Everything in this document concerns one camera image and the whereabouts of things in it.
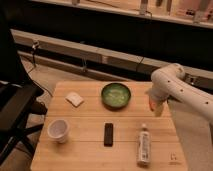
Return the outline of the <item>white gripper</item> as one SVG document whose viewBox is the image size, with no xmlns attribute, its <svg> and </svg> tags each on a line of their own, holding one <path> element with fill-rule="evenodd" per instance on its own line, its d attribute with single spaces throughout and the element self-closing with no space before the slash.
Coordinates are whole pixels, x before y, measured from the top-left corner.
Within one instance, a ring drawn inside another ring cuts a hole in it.
<svg viewBox="0 0 213 171">
<path fill-rule="evenodd" d="M 159 89 L 157 87 L 151 87 L 148 90 L 148 95 L 151 100 L 153 100 L 155 103 L 157 103 L 154 108 L 155 116 L 161 117 L 163 110 L 164 110 L 163 103 L 167 100 L 167 98 L 169 97 L 169 94 L 162 91 L 161 89 Z"/>
</svg>

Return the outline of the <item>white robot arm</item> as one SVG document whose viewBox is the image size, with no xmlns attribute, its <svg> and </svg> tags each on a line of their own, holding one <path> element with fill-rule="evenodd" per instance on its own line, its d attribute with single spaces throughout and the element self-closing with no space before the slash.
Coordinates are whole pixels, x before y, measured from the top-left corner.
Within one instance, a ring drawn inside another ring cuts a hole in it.
<svg viewBox="0 0 213 171">
<path fill-rule="evenodd" d="M 151 74 L 152 87 L 148 90 L 150 109 L 156 111 L 173 96 L 213 124 L 213 95 L 185 83 L 185 75 L 183 66 L 178 63 L 155 70 Z"/>
</svg>

